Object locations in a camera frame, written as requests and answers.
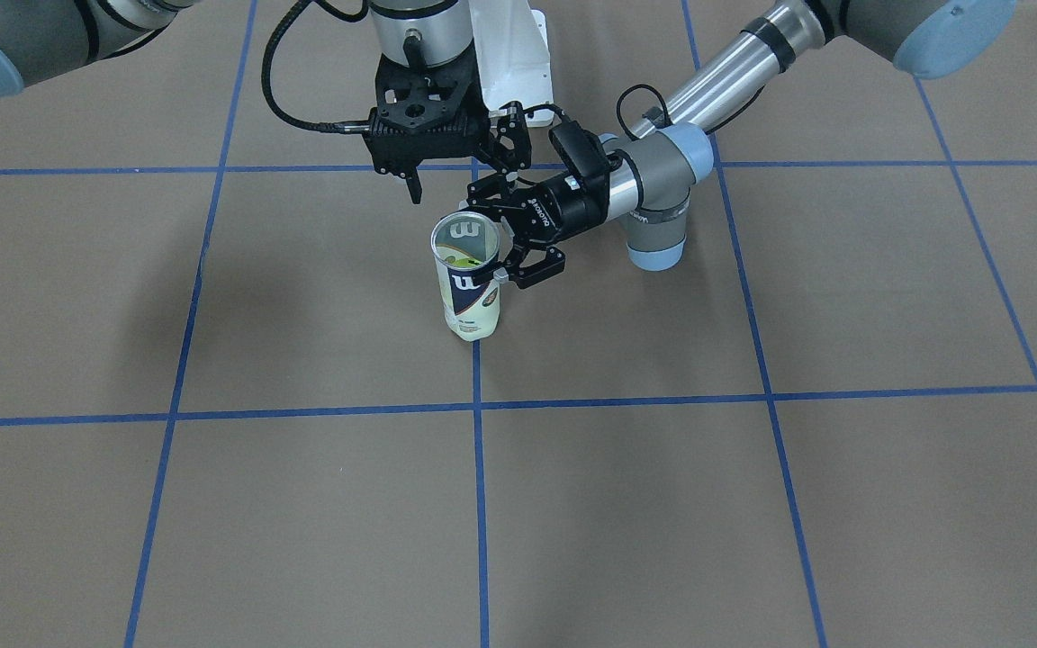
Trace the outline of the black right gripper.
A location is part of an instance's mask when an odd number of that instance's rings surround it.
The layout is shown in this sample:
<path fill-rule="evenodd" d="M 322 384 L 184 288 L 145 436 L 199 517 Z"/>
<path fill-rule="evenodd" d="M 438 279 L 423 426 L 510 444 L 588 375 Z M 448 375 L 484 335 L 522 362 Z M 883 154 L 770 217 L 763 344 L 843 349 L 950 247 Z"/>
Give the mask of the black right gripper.
<path fill-rule="evenodd" d="M 486 164 L 495 172 L 530 168 L 526 107 L 511 100 L 489 118 L 473 55 L 424 71 L 383 55 L 374 82 L 379 103 L 365 144 L 375 172 L 403 176 L 412 204 L 421 203 L 417 167 L 427 160 L 476 156 L 486 147 Z"/>

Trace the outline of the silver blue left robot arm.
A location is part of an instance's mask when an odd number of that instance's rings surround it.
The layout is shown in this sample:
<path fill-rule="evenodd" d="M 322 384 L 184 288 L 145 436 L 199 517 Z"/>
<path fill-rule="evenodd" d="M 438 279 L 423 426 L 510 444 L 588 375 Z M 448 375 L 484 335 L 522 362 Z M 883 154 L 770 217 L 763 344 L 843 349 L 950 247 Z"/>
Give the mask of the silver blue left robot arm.
<path fill-rule="evenodd" d="M 777 1 L 621 136 L 593 134 L 559 113 L 548 137 L 562 173 L 523 185 L 499 172 L 470 184 L 470 212 L 505 226 L 511 247 L 456 269 L 456 294 L 491 282 L 543 282 L 565 267 L 561 242 L 611 221 L 625 226 L 635 266 L 674 267 L 686 246 L 690 190 L 714 171 L 712 135 L 803 54 L 847 37 L 910 77 L 946 77 L 991 46 L 1015 8 L 1013 1 Z"/>

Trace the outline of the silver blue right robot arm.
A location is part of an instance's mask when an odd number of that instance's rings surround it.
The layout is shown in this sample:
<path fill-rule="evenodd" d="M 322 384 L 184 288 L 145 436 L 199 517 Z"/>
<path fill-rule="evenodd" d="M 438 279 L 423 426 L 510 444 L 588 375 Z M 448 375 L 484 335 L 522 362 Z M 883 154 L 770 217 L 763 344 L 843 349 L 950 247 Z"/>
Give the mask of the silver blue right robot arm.
<path fill-rule="evenodd" d="M 377 103 L 358 121 L 308 121 L 289 114 L 273 90 L 275 55 L 308 11 L 296 1 L 268 38 L 262 92 L 280 122 L 316 134 L 362 137 L 379 174 L 399 177 L 421 198 L 419 166 L 476 158 L 503 176 L 531 163 L 527 126 L 534 108 L 487 103 L 472 6 L 466 1 L 363 1 L 354 12 L 321 1 L 346 23 L 371 18 L 380 44 Z M 0 98 L 152 43 L 191 8 L 189 1 L 0 1 Z"/>

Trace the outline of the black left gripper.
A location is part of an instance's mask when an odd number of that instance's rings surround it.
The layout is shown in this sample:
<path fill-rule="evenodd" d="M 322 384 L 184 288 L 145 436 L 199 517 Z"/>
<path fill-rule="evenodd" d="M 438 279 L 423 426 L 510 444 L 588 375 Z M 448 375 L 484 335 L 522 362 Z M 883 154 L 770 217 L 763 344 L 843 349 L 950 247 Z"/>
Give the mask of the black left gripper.
<path fill-rule="evenodd" d="M 511 238 L 508 253 L 492 267 L 492 279 L 527 290 L 563 273 L 565 254 L 553 245 L 604 224 L 609 202 L 607 175 L 577 180 L 563 172 L 538 184 L 521 176 L 486 176 L 466 186 L 458 210 L 526 223 L 526 236 Z"/>

